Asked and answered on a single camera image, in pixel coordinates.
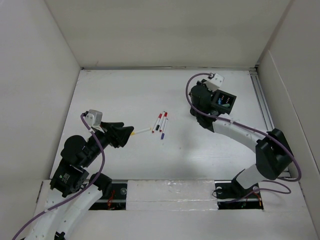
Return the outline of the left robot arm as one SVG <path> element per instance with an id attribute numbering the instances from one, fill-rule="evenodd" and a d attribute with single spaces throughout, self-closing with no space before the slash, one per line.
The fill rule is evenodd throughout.
<path id="1" fill-rule="evenodd" d="M 105 148 L 123 148 L 134 127 L 122 122 L 102 122 L 97 128 L 85 125 L 91 136 L 70 136 L 61 151 L 61 161 L 49 183 L 45 209 L 30 219 L 27 240 L 66 240 L 73 228 L 100 198 L 112 195 L 112 179 L 102 173 Z"/>

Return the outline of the yellow capped white marker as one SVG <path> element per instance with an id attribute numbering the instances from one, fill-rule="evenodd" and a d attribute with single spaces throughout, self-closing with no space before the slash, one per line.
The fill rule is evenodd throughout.
<path id="1" fill-rule="evenodd" d="M 149 128 L 145 128 L 145 129 L 133 131 L 130 135 L 131 135 L 131 136 L 133 136 L 133 135 L 138 135 L 138 134 L 145 133 L 145 132 L 148 132 L 148 131 L 151 131 L 151 130 L 152 130 L 152 128 L 149 127 Z"/>

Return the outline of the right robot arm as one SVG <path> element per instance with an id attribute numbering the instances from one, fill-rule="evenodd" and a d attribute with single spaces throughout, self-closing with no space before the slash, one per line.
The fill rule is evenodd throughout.
<path id="1" fill-rule="evenodd" d="M 230 191 L 237 197 L 243 197 L 256 184 L 279 179 L 293 163 L 294 156 L 281 130 L 257 130 L 233 119 L 238 98 L 220 90 L 220 85 L 219 80 L 203 79 L 193 87 L 186 86 L 185 95 L 190 104 L 190 114 L 204 129 L 228 137 L 254 153 L 255 162 L 230 182 Z"/>

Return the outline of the red capped marker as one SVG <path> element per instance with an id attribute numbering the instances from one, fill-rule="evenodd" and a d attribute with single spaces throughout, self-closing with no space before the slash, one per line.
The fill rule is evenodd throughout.
<path id="1" fill-rule="evenodd" d="M 154 133 L 155 131 L 156 131 L 156 128 L 157 128 L 157 126 L 159 125 L 159 122 L 160 122 L 160 120 L 161 120 L 161 118 L 162 118 L 162 113 L 160 113 L 159 115 L 158 115 L 158 118 L 157 118 L 157 120 L 156 120 L 156 122 L 155 122 L 155 124 L 154 124 L 154 126 L 153 126 L 153 128 L 152 128 L 152 130 L 151 130 L 151 132 L 152 133 Z"/>
<path id="2" fill-rule="evenodd" d="M 158 130 L 159 132 L 162 132 L 163 125 L 164 125 L 164 122 L 165 122 L 165 120 L 166 120 L 166 118 L 167 118 L 167 115 L 168 115 L 168 113 L 166 112 L 165 115 L 164 115 L 163 121 L 162 121 L 162 123 L 160 124 L 160 128 L 159 128 L 159 130 Z"/>

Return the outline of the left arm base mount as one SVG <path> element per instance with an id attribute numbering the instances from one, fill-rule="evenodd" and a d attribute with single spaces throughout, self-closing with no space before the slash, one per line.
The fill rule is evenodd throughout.
<path id="1" fill-rule="evenodd" d="M 89 208 L 91 211 L 122 211 L 126 210 L 128 182 L 125 180 L 112 180 L 101 173 L 94 185 L 102 190 L 102 197 L 96 200 Z"/>

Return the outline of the blue capped white marker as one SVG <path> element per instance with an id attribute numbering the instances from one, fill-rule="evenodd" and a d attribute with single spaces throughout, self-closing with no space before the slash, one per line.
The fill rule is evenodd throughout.
<path id="1" fill-rule="evenodd" d="M 163 128 L 162 128 L 162 132 L 161 132 L 161 137 L 160 137 L 160 140 L 163 140 L 164 137 L 165 137 L 165 130 L 166 130 L 166 127 L 168 125 L 168 118 L 165 119 L 164 121 L 164 124 L 163 124 Z"/>

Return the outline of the aluminium rail right side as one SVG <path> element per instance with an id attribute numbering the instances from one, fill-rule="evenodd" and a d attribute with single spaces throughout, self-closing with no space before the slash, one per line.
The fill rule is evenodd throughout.
<path id="1" fill-rule="evenodd" d="M 288 169 L 292 163 L 292 151 L 283 132 L 277 128 L 272 129 L 273 121 L 262 92 L 258 74 L 255 70 L 250 70 L 249 75 L 255 90 L 264 124 L 267 128 L 255 146 L 256 166 L 259 172 L 268 180 L 275 180 Z"/>

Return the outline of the black desk organizer box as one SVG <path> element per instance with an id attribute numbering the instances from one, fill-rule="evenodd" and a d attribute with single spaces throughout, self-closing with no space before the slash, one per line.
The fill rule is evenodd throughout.
<path id="1" fill-rule="evenodd" d="M 214 96 L 212 98 L 212 105 L 218 110 L 219 116 L 223 114 L 229 115 L 233 109 L 237 97 L 220 90 L 213 91 L 213 93 Z M 223 107 L 224 104 L 230 104 L 230 108 Z"/>

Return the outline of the black capped white marker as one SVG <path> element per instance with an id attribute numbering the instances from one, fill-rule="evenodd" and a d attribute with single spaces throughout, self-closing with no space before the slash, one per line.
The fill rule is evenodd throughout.
<path id="1" fill-rule="evenodd" d="M 156 131 L 158 131 L 158 130 L 159 130 L 159 128 L 160 128 L 160 126 L 161 126 L 161 123 L 163 122 L 163 119 L 164 119 L 165 113 L 166 113 L 166 111 L 164 111 L 164 112 L 162 113 L 162 117 L 161 117 L 161 119 L 160 119 L 160 121 L 159 121 L 158 126 L 156 127 Z"/>

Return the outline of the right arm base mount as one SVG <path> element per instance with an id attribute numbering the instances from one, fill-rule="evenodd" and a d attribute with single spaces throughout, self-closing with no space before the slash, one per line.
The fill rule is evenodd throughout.
<path id="1" fill-rule="evenodd" d="M 233 180 L 215 180 L 212 196 L 217 199 L 218 210 L 263 210 L 259 184 L 248 189 Z"/>

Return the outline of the red capped marker left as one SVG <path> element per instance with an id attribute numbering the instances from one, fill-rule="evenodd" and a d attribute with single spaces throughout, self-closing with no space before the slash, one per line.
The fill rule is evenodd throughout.
<path id="1" fill-rule="evenodd" d="M 158 118 L 157 118 L 157 120 L 156 120 L 156 122 L 155 122 L 155 124 L 154 124 L 154 126 L 153 126 L 153 128 L 152 128 L 152 130 L 151 130 L 151 132 L 152 133 L 154 133 L 155 131 L 156 131 L 156 128 L 157 128 L 157 126 L 159 125 L 159 122 L 160 122 L 160 120 L 161 120 L 161 118 L 162 118 L 162 113 L 160 113 L 159 115 L 158 115 Z"/>

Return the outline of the red capped marker right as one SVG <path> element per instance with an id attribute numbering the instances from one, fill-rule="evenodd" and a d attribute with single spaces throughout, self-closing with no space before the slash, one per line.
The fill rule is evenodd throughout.
<path id="1" fill-rule="evenodd" d="M 168 115 L 168 113 L 166 112 L 165 115 L 164 115 L 163 121 L 162 121 L 162 123 L 160 124 L 160 128 L 159 128 L 159 130 L 158 130 L 159 132 L 162 132 L 163 125 L 164 125 L 164 122 L 165 122 L 165 120 L 166 120 L 166 118 L 167 118 L 167 115 Z"/>

